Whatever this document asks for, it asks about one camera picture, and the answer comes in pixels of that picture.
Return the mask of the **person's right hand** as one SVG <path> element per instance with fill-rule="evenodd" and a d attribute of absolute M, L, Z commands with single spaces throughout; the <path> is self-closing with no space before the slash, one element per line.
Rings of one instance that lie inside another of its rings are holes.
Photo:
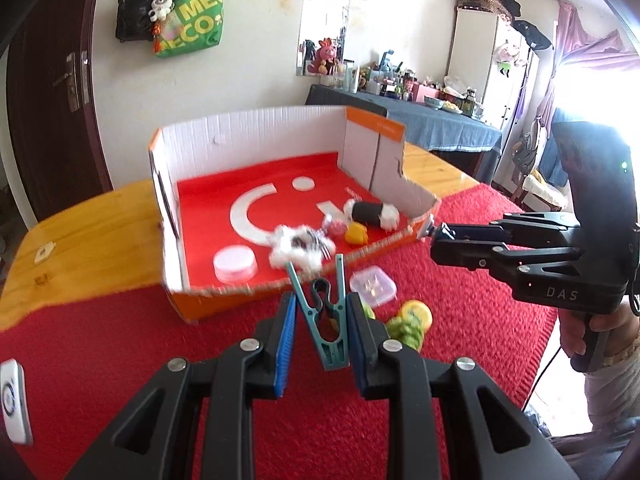
<path fill-rule="evenodd" d="M 586 326 L 582 315 L 578 312 L 559 310 L 559 322 L 560 345 L 565 354 L 569 358 L 574 354 L 583 356 L 586 352 Z M 608 334 L 604 355 L 610 358 L 627 349 L 637 338 L 639 318 L 631 312 L 628 300 L 624 299 L 615 312 L 593 315 L 589 326 L 595 333 Z"/>

